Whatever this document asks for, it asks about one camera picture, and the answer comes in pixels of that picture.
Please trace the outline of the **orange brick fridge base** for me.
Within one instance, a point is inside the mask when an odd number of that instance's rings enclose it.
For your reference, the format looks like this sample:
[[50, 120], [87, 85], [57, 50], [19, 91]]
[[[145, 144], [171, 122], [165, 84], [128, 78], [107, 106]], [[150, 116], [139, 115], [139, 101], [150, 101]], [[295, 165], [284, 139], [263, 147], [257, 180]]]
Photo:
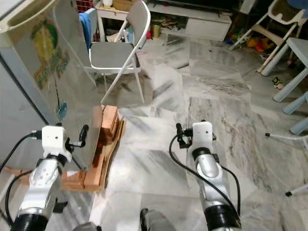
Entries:
[[106, 188], [110, 165], [125, 130], [125, 121], [119, 116], [117, 106], [100, 105], [94, 109], [94, 130], [99, 132], [94, 134], [97, 143], [90, 151], [93, 158], [86, 164], [89, 169], [71, 174], [63, 171], [60, 189], [96, 192]]

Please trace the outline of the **blue round fridge magnet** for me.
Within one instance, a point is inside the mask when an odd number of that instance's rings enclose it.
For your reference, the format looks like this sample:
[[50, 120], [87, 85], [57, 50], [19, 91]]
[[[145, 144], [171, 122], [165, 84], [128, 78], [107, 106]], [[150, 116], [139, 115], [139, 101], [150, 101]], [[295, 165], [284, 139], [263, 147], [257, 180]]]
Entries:
[[64, 117], [66, 116], [66, 112], [67, 112], [67, 103], [66, 101], [61, 101], [57, 109], [57, 116], [59, 121], [62, 121], [64, 119]]

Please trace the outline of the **silver fridge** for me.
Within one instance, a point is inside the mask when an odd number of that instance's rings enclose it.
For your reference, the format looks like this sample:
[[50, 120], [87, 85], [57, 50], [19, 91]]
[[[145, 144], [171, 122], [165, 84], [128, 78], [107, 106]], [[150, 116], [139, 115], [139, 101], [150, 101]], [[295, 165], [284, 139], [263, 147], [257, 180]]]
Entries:
[[[37, 51], [30, 38], [33, 28], [44, 20], [53, 21], [59, 31], [59, 46], [70, 60], [61, 78], [51, 77], [40, 90], [33, 75], [40, 68]], [[86, 71], [80, 55], [86, 53], [83, 27], [75, 0], [24, 0], [0, 21], [0, 54], [6, 72], [0, 81], [0, 151], [13, 156], [6, 166], [30, 170], [43, 157], [40, 141], [18, 144], [26, 134], [46, 125], [61, 123], [64, 134], [76, 141], [83, 125], [90, 127], [83, 148], [76, 148], [66, 165], [70, 171], [87, 171], [96, 145], [94, 109], [101, 95]], [[58, 105], [66, 101], [62, 121]]]

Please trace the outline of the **green fresh fridge sticker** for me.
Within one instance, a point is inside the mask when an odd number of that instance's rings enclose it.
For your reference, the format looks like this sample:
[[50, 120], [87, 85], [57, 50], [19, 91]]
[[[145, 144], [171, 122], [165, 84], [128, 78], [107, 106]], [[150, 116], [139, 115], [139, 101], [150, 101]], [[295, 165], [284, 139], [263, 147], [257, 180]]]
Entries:
[[59, 46], [59, 31], [53, 21], [44, 20], [33, 28], [30, 35], [37, 51], [40, 68], [33, 75], [40, 90], [48, 86], [51, 77], [61, 78], [70, 60]]

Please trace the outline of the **grey folding chair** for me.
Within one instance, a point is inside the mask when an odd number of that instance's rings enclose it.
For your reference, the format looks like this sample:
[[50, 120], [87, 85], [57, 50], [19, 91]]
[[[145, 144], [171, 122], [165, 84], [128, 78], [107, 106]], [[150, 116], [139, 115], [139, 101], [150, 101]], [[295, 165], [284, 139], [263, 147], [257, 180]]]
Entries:
[[132, 42], [119, 42], [119, 37], [116, 37], [114, 42], [94, 42], [90, 47], [90, 67], [96, 73], [104, 76], [116, 74], [114, 81], [106, 88], [105, 95], [100, 101], [102, 105], [120, 77], [126, 73], [133, 73], [135, 75], [141, 101], [145, 102], [139, 79], [141, 66], [137, 58], [137, 51], [147, 40], [150, 22], [151, 13], [147, 4], [143, 0], [138, 0], [132, 5], [120, 29], [120, 32], [123, 32], [126, 26], [130, 25], [130, 28], [133, 29]]

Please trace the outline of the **grey robot left leg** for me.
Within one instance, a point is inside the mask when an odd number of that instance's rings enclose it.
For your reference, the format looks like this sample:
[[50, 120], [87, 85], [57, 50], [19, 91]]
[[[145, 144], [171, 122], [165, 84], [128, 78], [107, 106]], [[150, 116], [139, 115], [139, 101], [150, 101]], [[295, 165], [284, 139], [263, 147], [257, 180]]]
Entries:
[[98, 226], [92, 222], [77, 225], [72, 231], [97, 231]]

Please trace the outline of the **grey robot leg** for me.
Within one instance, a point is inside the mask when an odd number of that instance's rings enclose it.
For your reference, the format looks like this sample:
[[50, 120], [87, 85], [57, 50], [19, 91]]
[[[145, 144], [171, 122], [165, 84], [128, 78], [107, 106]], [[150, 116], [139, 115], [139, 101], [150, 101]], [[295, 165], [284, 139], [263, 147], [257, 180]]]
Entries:
[[72, 231], [97, 231], [98, 226], [92, 222], [77, 225]]
[[170, 220], [160, 211], [147, 209], [140, 211], [140, 231], [177, 231]]

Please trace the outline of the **grey robot right leg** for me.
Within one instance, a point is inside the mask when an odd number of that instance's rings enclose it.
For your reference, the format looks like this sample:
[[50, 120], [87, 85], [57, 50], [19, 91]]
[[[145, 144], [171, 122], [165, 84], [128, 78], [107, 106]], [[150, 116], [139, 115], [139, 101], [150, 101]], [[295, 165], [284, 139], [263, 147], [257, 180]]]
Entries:
[[140, 211], [140, 231], [177, 231], [170, 220], [160, 211], [147, 209]]

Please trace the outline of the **white TV cabinet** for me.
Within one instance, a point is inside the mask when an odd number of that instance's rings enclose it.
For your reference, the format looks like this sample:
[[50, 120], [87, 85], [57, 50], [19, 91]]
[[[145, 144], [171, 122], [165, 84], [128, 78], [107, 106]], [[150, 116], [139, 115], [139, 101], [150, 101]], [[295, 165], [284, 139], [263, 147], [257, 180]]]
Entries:
[[164, 6], [154, 2], [148, 3], [152, 13], [175, 15], [187, 18], [187, 25], [178, 31], [162, 28], [161, 33], [178, 37], [192, 37], [222, 41], [231, 26], [231, 18], [221, 13], [190, 9], [179, 6]]

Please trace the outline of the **small green toy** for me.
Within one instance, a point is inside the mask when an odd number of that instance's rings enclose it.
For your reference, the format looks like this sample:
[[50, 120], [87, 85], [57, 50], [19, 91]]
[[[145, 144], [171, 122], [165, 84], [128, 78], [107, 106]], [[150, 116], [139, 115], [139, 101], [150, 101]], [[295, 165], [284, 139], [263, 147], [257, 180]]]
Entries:
[[277, 90], [281, 90], [284, 87], [284, 84], [282, 83], [282, 81], [279, 79], [279, 77], [273, 77], [273, 79], [271, 79], [274, 87]]

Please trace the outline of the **blue cloth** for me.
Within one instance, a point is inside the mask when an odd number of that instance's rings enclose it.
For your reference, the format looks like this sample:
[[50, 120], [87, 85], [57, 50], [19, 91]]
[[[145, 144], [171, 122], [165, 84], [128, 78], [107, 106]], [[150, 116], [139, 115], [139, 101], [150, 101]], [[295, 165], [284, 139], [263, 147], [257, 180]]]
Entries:
[[86, 43], [86, 48], [90, 49], [94, 41], [94, 34], [96, 33], [96, 22], [97, 16], [96, 9], [90, 8], [83, 13], [79, 13], [79, 20], [83, 27], [83, 34]]

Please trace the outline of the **yellow red toy pile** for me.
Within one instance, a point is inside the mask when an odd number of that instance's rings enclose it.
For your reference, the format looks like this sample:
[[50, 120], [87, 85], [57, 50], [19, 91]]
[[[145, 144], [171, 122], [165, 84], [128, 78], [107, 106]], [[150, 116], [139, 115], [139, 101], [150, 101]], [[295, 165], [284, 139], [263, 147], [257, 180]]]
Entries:
[[266, 52], [274, 48], [276, 44], [267, 37], [249, 38], [246, 41], [248, 48], [254, 48], [257, 52]]

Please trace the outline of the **brown cardboard box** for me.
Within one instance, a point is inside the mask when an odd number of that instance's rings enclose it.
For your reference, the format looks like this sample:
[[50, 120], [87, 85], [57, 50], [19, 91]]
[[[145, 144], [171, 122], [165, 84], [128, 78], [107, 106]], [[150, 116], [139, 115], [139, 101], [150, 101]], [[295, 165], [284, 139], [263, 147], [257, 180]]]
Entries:
[[118, 11], [129, 12], [132, 6], [140, 0], [113, 0], [112, 6]]

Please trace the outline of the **white high chair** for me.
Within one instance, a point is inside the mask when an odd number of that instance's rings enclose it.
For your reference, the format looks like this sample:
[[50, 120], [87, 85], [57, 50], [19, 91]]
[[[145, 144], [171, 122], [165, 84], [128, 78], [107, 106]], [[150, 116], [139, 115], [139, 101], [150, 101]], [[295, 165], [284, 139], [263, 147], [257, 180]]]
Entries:
[[[248, 36], [253, 32], [258, 32], [273, 42], [273, 53], [279, 51], [289, 38], [297, 38], [301, 34], [301, 29], [306, 23], [307, 19], [303, 17], [305, 10], [291, 6], [287, 0], [273, 0], [268, 11], [264, 14], [247, 32], [239, 37], [236, 42], [229, 48], [235, 49], [242, 42], [248, 40]], [[281, 25], [289, 25], [290, 28], [284, 34], [284, 37], [271, 32], [269, 28], [262, 26], [262, 22], [268, 19], [269, 22], [277, 22]]]

